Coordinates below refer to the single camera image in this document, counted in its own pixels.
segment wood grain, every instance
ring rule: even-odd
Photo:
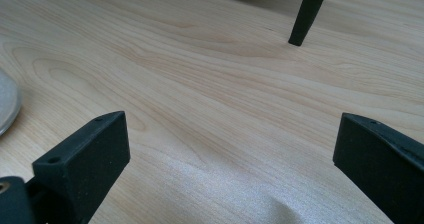
[[[0,176],[124,110],[132,160],[91,223],[387,223],[332,163],[342,112],[424,142],[424,0],[0,0],[22,91]]]

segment black 3d-printed part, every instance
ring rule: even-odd
[[[423,144],[344,113],[333,161],[393,222],[424,223]]]
[[[20,177],[0,178],[0,223],[32,224],[34,215],[24,180]]]
[[[90,121],[33,163],[0,178],[1,224],[86,224],[130,160],[124,112]]]
[[[39,221],[88,223],[129,160],[124,112],[87,123],[33,163],[35,180],[29,184],[49,189],[68,208],[50,206],[41,216],[51,219]]]

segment black bracket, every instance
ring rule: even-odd
[[[97,117],[37,159],[26,184],[0,178],[0,222],[88,223],[129,161],[125,113]]]
[[[424,223],[423,144],[344,113],[333,161],[394,223]]]

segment black plastic part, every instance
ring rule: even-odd
[[[0,178],[0,224],[85,224],[130,160],[124,112],[90,121],[33,163]]]
[[[324,0],[303,0],[294,23],[289,43],[295,46],[301,46],[303,40],[308,34],[309,29],[314,23],[315,17],[321,8]]]
[[[35,213],[38,222],[88,223],[129,160],[124,112],[87,123],[33,163],[32,187],[64,201]]]
[[[25,183],[20,177],[0,178],[0,223],[35,224]]]
[[[424,223],[423,144],[344,113],[333,161],[394,223]]]

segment black leg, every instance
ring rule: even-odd
[[[303,0],[297,14],[296,22],[289,39],[289,43],[295,46],[302,45],[306,34],[311,28],[315,17],[318,14],[319,8],[324,0]]]

